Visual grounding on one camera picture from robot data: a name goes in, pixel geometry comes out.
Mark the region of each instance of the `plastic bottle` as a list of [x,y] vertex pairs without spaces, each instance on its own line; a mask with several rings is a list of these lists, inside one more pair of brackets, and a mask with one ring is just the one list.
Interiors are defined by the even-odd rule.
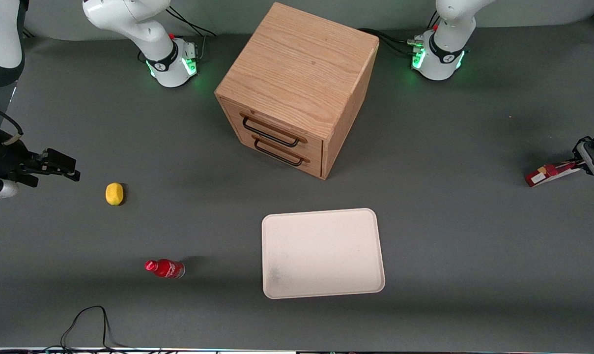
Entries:
[[144,269],[152,271],[155,275],[162,278],[179,279],[185,274],[185,266],[181,262],[166,259],[158,261],[149,260],[144,265]]

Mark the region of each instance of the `wooden box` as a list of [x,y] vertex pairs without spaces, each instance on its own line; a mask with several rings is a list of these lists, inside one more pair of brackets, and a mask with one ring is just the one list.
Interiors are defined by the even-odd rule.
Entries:
[[378,43],[276,2],[214,93],[244,145],[326,179],[364,101]]

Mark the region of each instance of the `lemon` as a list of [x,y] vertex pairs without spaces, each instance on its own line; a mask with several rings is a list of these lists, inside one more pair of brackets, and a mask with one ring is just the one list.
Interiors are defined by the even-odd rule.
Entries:
[[119,206],[124,199],[124,190],[122,190],[122,184],[111,183],[107,186],[107,191],[104,193],[105,199],[112,206]]

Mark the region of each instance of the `drawer handle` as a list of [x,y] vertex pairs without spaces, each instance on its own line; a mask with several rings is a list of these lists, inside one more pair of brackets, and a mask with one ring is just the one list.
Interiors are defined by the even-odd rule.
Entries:
[[272,136],[272,135],[268,135],[265,132],[258,130],[256,128],[250,127],[247,125],[247,122],[249,121],[249,117],[242,115],[243,117],[245,117],[244,119],[242,119],[242,125],[245,126],[245,128],[247,130],[251,130],[254,133],[257,133],[263,137],[265,137],[266,139],[272,140],[275,143],[281,144],[283,146],[287,146],[288,148],[293,148],[295,146],[297,146],[297,143],[299,143],[299,138],[295,138],[294,143],[288,143],[286,141],[283,141],[282,139],[277,139],[276,137]]
[[287,164],[289,164],[290,166],[294,166],[294,167],[299,167],[299,166],[301,166],[301,164],[303,163],[303,160],[304,160],[304,159],[303,159],[303,157],[301,157],[301,158],[299,159],[299,162],[298,162],[298,163],[294,163],[294,162],[292,162],[292,161],[290,161],[290,160],[288,160],[288,159],[284,159],[283,157],[281,157],[281,156],[279,156],[279,155],[277,155],[277,154],[274,154],[274,153],[272,153],[272,152],[270,152],[270,151],[266,150],[265,148],[261,148],[261,147],[259,147],[259,146],[258,146],[258,143],[259,143],[259,139],[256,139],[256,140],[255,140],[255,143],[254,143],[254,147],[255,147],[255,148],[258,150],[258,151],[260,151],[260,152],[263,152],[263,153],[265,153],[265,154],[267,154],[267,155],[269,155],[269,156],[271,156],[271,157],[274,157],[275,159],[278,159],[279,161],[281,161],[281,162],[283,162],[283,163],[287,163]]

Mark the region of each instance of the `green led light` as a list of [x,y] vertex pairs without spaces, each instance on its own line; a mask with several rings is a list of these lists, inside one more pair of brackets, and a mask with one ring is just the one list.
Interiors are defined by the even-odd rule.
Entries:
[[196,74],[196,61],[194,59],[181,58],[181,62],[190,76]]
[[415,69],[419,69],[421,67],[421,63],[423,63],[423,59],[425,58],[425,49],[421,49],[418,53],[415,54],[415,58],[413,58],[413,67]]
[[463,61],[463,56],[465,56],[465,50],[460,54],[460,58],[458,58],[458,63],[456,64],[456,68],[458,69]]
[[150,76],[155,78],[155,72],[153,72],[153,68],[150,67],[150,64],[148,63],[148,60],[146,61],[146,66],[148,66],[148,70],[150,70]]

